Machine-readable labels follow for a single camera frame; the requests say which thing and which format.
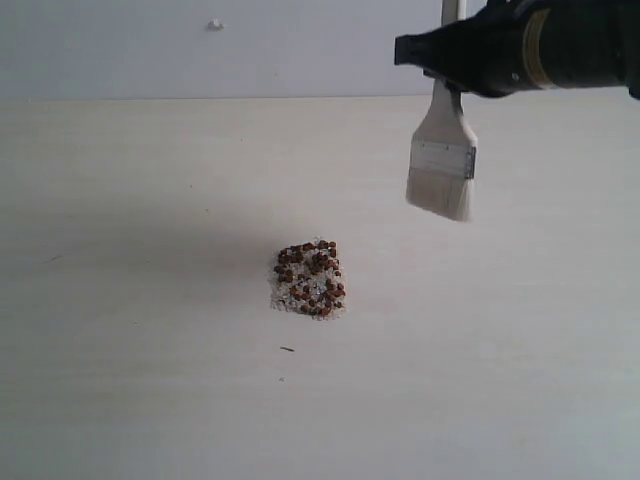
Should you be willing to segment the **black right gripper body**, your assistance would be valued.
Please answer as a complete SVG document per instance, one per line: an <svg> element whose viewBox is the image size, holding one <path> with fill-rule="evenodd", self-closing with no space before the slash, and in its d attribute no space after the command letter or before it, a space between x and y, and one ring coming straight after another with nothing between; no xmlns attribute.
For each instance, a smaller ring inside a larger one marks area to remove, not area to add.
<svg viewBox="0 0 640 480"><path fill-rule="evenodd" d="M421 69L447 88L502 98L536 86L522 47L527 22L518 1L489 1L466 17L463 1L441 3L441 26L395 38L394 64Z"/></svg>

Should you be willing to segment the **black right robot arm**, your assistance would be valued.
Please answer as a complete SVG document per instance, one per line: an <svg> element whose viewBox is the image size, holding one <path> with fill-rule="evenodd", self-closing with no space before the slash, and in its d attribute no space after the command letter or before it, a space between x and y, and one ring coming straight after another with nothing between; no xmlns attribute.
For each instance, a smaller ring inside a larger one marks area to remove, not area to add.
<svg viewBox="0 0 640 480"><path fill-rule="evenodd" d="M489 1L394 42L394 63L483 98L625 87L639 96L636 1Z"/></svg>

